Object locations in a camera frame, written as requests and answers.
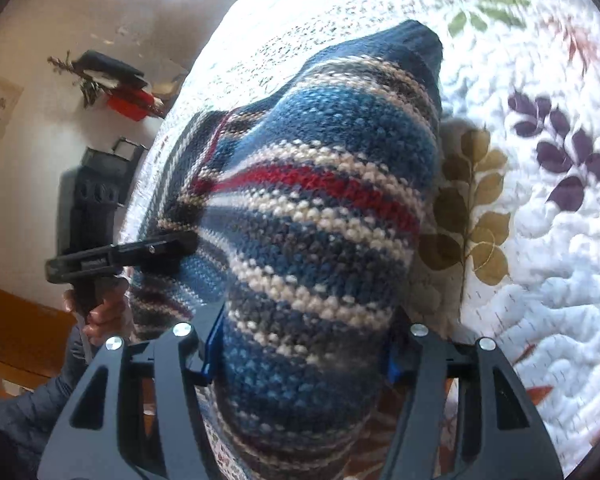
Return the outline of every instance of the wooden chair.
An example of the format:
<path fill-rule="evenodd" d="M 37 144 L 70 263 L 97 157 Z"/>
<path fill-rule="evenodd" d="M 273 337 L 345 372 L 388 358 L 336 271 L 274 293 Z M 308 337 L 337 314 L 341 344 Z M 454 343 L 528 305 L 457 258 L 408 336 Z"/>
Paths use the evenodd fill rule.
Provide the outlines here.
<path fill-rule="evenodd" d="M 6 381 L 33 390 L 58 375 L 74 323 L 66 312 L 0 290 L 0 397 L 10 396 Z"/>

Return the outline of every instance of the striped knit sweater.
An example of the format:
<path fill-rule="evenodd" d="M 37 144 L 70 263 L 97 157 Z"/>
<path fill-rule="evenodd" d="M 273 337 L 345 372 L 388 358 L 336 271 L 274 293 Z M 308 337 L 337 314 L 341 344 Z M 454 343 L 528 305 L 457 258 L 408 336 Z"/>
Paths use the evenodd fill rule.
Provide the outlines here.
<path fill-rule="evenodd" d="M 269 98 L 193 117 L 164 168 L 140 235 L 200 244 L 134 274 L 136 332 L 225 300 L 212 397 L 254 478 L 338 478 L 376 402 L 438 162 L 441 60 L 417 22 L 330 46 Z"/>

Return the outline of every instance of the white quilted bedspread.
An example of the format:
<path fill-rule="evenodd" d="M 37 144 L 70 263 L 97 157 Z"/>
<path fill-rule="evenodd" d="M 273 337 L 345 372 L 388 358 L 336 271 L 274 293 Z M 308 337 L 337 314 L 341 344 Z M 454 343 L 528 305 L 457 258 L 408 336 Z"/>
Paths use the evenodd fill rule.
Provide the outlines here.
<path fill-rule="evenodd" d="M 600 437 L 600 13 L 591 0 L 239 0 L 148 154 L 122 240 L 135 239 L 170 146 L 197 110 L 263 98 L 328 44 L 405 19 L 442 40 L 447 117 L 406 308 L 457 340 L 497 341 L 568 474 Z M 359 480 L 377 474 L 390 439 L 393 415 L 379 412 L 387 432 L 363 435 L 375 444 L 353 461 Z"/>

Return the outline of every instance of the human hand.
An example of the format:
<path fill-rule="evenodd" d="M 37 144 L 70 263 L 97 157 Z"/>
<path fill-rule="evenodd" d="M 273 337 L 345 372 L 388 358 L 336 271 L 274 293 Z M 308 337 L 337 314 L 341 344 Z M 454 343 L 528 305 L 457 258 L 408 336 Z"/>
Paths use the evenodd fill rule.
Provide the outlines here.
<path fill-rule="evenodd" d="M 127 336 L 130 329 L 130 313 L 125 296 L 129 283 L 125 278 L 117 278 L 111 288 L 103 294 L 102 304 L 90 311 L 82 331 L 94 346 L 102 345 L 113 335 Z M 64 293 L 64 309 L 76 310 L 75 291 Z"/>

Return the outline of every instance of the person's arm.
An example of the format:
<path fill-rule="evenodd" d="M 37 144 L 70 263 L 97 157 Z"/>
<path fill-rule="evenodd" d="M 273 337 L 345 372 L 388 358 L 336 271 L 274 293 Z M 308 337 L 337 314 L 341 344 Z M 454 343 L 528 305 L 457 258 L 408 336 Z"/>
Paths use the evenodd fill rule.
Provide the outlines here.
<path fill-rule="evenodd" d="M 126 280 L 120 279 L 116 287 L 105 294 L 104 302 L 89 314 L 84 332 L 94 346 L 102 345 L 111 335 L 125 335 L 128 326 L 127 288 Z M 72 311 L 75 308 L 73 291 L 68 291 L 64 298 L 65 309 Z M 74 326 L 58 377 L 33 392 L 13 399 L 0 399 L 0 432 L 34 476 L 56 420 L 86 368 L 80 332 Z"/>

